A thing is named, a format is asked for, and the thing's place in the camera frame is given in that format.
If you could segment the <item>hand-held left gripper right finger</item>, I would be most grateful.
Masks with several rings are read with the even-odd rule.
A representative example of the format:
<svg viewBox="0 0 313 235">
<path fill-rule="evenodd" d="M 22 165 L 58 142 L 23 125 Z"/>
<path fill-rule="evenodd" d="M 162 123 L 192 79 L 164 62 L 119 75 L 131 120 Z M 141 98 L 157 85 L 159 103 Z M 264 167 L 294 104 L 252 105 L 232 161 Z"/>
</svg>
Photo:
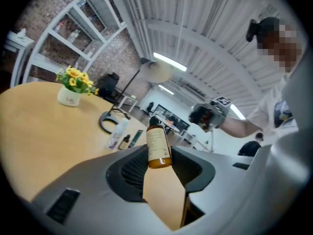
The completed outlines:
<svg viewBox="0 0 313 235">
<path fill-rule="evenodd" d="M 264 177 L 270 145 L 255 157 L 228 156 L 182 146 L 172 148 L 173 170 L 186 192 L 177 235 L 243 235 L 252 212 L 243 212 Z"/>
</svg>

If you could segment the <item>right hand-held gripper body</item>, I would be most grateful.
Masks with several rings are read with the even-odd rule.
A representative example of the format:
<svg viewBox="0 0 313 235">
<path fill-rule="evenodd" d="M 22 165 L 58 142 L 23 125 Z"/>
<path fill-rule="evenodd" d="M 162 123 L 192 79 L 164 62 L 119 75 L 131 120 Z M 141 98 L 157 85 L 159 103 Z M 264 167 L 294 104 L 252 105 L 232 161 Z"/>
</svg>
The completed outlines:
<svg viewBox="0 0 313 235">
<path fill-rule="evenodd" d="M 191 107 L 189 121 L 198 125 L 204 132 L 219 128 L 228 115 L 231 101 L 223 96 L 211 99 L 207 103 L 197 103 Z"/>
</svg>

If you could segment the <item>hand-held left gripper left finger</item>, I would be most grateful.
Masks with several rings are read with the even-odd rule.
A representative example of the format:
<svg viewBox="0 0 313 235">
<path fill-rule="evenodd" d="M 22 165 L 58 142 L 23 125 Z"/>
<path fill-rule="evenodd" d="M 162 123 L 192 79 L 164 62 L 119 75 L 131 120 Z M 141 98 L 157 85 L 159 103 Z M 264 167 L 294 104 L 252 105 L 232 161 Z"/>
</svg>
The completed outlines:
<svg viewBox="0 0 313 235">
<path fill-rule="evenodd" d="M 147 146 L 81 162 L 32 200 L 55 235 L 168 235 L 170 229 L 143 199 Z"/>
</svg>

